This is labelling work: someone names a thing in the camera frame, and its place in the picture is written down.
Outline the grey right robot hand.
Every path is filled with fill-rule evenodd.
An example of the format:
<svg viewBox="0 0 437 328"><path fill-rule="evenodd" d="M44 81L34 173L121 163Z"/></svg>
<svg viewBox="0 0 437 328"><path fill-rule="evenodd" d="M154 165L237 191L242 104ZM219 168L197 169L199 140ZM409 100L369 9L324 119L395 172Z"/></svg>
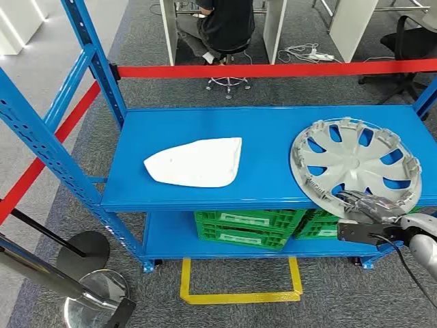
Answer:
<svg viewBox="0 0 437 328"><path fill-rule="evenodd" d="M377 195L344 190L337 197L346 203L346 212L362 213L376 223L395 224L407 214L395 202Z"/></svg>

